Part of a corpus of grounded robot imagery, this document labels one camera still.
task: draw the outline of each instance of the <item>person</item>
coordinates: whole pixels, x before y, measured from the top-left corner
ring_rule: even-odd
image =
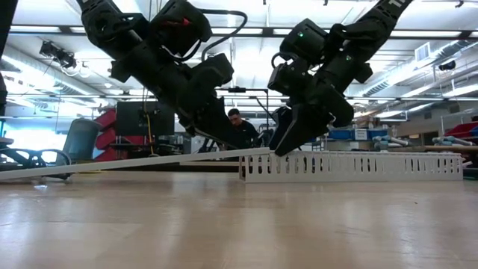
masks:
[[[232,125],[236,128],[236,130],[243,134],[244,139],[247,140],[248,143],[259,136],[259,133],[254,128],[254,125],[240,117],[240,112],[237,108],[231,109],[227,115],[229,120],[231,120]]]

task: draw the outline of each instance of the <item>robotic arm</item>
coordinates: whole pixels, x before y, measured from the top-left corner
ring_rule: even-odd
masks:
[[[112,0],[77,0],[89,40],[113,61],[111,76],[125,82],[131,76],[175,109],[191,135],[202,135],[232,148],[247,148],[224,111],[215,87],[232,79],[224,54],[194,68],[184,64],[212,35],[204,13],[186,0],[169,0],[148,22],[137,13],[121,13]],[[412,0],[379,0],[358,22],[336,24],[329,33],[305,19],[290,32],[276,57],[292,60],[274,66],[269,88],[289,96],[276,111],[278,127],[270,142],[285,155],[335,127],[347,126],[353,108],[343,92],[353,79],[364,83],[373,74],[365,62],[390,37]],[[194,46],[192,53],[185,56]],[[320,68],[311,75],[311,67]]]
[[[111,77],[121,82],[135,77],[175,109],[179,122],[191,135],[209,137],[236,149],[249,147],[229,122],[224,100],[217,98],[214,89],[232,79],[234,70],[226,56],[216,55],[194,68],[184,64],[200,43],[212,36],[204,13],[214,10],[170,0],[148,22],[140,13],[122,13],[112,0],[77,2],[88,39],[114,59]],[[193,46],[192,53],[185,56]]]
[[[348,126],[353,107],[344,91],[355,79],[365,83],[373,74],[366,61],[380,49],[412,0],[379,0],[358,22],[335,24],[329,33],[305,19],[283,40],[272,59],[268,87],[289,96],[288,106],[275,113],[278,126],[270,148],[285,155],[327,133],[327,126]],[[290,64],[274,65],[276,57]],[[320,66],[311,75],[311,67]]]

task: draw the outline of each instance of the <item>wooden table surface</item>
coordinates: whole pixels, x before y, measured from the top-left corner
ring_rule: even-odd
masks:
[[[1,269],[478,268],[476,182],[244,185],[107,172],[0,186]]]

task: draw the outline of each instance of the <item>white cable tray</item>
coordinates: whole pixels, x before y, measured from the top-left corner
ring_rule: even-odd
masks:
[[[245,183],[385,182],[462,180],[455,153],[292,152],[247,155],[239,169]]]

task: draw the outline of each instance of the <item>blue bin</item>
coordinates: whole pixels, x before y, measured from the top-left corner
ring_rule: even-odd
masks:
[[[471,129],[470,133],[472,137],[478,137],[478,126]]]
[[[331,130],[329,132],[329,138],[339,140],[352,139],[352,132],[350,130]]]
[[[372,138],[376,136],[386,136],[388,135],[387,130],[368,130],[368,138],[369,140],[372,140]]]

